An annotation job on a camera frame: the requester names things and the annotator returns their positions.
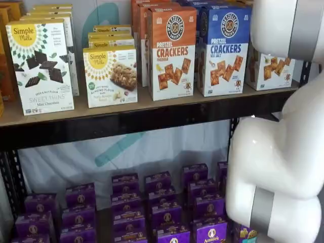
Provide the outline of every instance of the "blue pretzel crackers box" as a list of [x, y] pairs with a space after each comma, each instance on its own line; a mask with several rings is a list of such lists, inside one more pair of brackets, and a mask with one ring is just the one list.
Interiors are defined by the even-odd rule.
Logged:
[[205, 97], [243, 92], [251, 11], [235, 3], [201, 9], [198, 88]]

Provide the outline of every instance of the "pretzelized logo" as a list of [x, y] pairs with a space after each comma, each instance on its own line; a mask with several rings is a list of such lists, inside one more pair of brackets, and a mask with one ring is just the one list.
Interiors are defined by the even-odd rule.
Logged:
[[177, 41], [184, 31], [184, 23], [179, 15], [173, 15], [167, 22], [167, 34], [170, 40]]
[[222, 20], [222, 33], [227, 38], [232, 38], [238, 30], [238, 18], [234, 13], [228, 13]]

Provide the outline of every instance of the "almond flour bar box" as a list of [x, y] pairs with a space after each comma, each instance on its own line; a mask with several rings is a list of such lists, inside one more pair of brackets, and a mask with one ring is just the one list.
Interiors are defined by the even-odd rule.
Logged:
[[137, 102], [133, 46], [84, 49], [89, 108]]
[[193, 7], [148, 11], [148, 87], [153, 101], [193, 94], [196, 11]]
[[251, 11], [230, 3], [202, 8], [198, 88], [205, 97], [243, 92]]
[[24, 115], [74, 109], [63, 21], [6, 25]]

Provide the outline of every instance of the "shelf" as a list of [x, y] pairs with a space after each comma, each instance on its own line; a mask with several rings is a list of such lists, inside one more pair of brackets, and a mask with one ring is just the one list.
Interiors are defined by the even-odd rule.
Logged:
[[75, 110], [24, 116], [20, 100], [5, 104], [0, 118], [0, 148], [20, 149], [114, 135], [262, 115], [281, 111], [298, 89], [255, 91], [205, 98], [194, 89], [191, 97], [153, 102], [147, 88], [138, 88], [138, 103], [88, 108], [86, 91], [75, 97]]

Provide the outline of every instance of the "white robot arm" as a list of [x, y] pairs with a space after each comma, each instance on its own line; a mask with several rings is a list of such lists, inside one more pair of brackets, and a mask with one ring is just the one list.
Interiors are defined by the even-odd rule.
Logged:
[[[254, 0], [260, 52], [323, 63], [323, 0]], [[243, 119], [229, 154], [228, 216], [282, 243], [314, 242], [324, 184], [324, 73], [285, 104], [280, 122]]]

